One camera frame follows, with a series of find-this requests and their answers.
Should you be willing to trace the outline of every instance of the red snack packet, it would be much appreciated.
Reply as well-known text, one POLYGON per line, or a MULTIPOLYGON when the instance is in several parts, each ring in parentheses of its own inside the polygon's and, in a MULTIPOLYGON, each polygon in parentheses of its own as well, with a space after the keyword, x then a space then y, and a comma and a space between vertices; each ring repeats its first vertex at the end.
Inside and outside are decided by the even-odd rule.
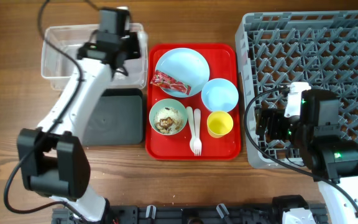
POLYGON ((159 86, 161 88, 168 88, 171 90, 179 91, 186 95, 190 94, 191 86, 186 85, 178 80, 170 77, 169 75, 156 70, 150 84, 159 86))

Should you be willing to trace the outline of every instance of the wooden table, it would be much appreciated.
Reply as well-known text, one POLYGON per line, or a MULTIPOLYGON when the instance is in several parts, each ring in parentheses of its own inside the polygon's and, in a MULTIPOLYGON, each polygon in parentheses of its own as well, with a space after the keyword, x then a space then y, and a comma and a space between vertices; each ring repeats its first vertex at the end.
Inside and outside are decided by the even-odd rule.
MULTIPOLYGON (((40 76, 42 41, 36 16, 42 0, 0 0, 0 223, 50 223, 51 209, 31 215, 8 212, 2 192, 17 163, 16 137, 34 128, 57 101, 59 92, 40 76)), ((44 27, 98 23, 98 13, 78 1, 52 1, 44 27)), ((133 19, 149 34, 149 48, 159 43, 222 42, 235 47, 234 34, 248 12, 358 9, 355 0, 304 1, 164 1, 99 2, 99 6, 131 9, 133 19)), ((112 205, 160 206, 270 202, 272 197, 301 194, 322 201, 312 179, 286 169, 253 169, 243 140, 240 155, 228 162, 163 162, 138 146, 90 147, 90 184, 112 205)), ((24 190, 21 175, 12 184, 16 208, 49 202, 24 190)))

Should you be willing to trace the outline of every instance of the teal bowl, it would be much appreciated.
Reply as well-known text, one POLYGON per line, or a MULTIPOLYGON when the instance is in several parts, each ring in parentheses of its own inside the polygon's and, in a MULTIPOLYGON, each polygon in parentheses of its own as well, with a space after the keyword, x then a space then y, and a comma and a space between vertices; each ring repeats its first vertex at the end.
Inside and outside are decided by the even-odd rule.
POLYGON ((179 132, 181 132, 183 130, 183 128, 186 126, 187 124, 187 111, 186 111, 186 108, 185 106, 183 106, 183 104, 181 104, 179 101, 177 100, 174 100, 174 99, 164 99, 164 100, 160 100, 158 102, 156 102, 156 104, 154 104, 154 106, 152 107, 152 109, 150 110, 150 113, 149 113, 149 122, 150 122, 150 125, 153 127, 153 129, 158 132, 159 134, 162 134, 162 135, 166 135, 166 136, 171 136, 171 135, 174 135, 174 134, 164 134, 164 133, 161 133, 156 127, 155 127, 155 124, 154 124, 154 117, 155 115, 157 114, 158 111, 160 111, 162 108, 166 108, 166 107, 169 107, 169 108, 173 108, 175 110, 177 110, 182 119, 183 119, 183 125, 182 127, 179 129, 179 131, 175 134, 178 134, 179 132))

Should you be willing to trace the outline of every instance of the gray wire rack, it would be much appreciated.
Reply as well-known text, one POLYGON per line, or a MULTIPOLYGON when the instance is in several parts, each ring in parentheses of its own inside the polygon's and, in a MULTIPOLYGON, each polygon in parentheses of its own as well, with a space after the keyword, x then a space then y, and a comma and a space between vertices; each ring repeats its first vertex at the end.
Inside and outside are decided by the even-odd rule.
MULTIPOLYGON (((341 136, 358 142, 358 11, 248 13, 235 38, 245 106, 255 95, 277 85, 308 82, 340 96, 341 136)), ((273 92, 258 99, 252 110, 284 108, 286 103, 285 97, 273 92)), ((292 165, 285 159, 289 142, 259 138, 254 113, 244 119, 262 149, 292 165)), ((246 142, 252 167, 281 167, 261 155, 248 138, 246 142)), ((290 149, 289 159, 303 164, 298 149, 290 149)))

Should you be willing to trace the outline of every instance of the black container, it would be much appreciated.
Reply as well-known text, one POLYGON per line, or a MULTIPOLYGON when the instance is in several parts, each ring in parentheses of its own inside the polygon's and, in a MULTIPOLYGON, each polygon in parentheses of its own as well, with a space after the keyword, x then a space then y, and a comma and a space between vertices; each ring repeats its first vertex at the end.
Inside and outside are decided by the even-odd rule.
POLYGON ((142 142, 145 111, 145 99, 140 89, 106 90, 89 119, 83 145, 114 146, 142 142))

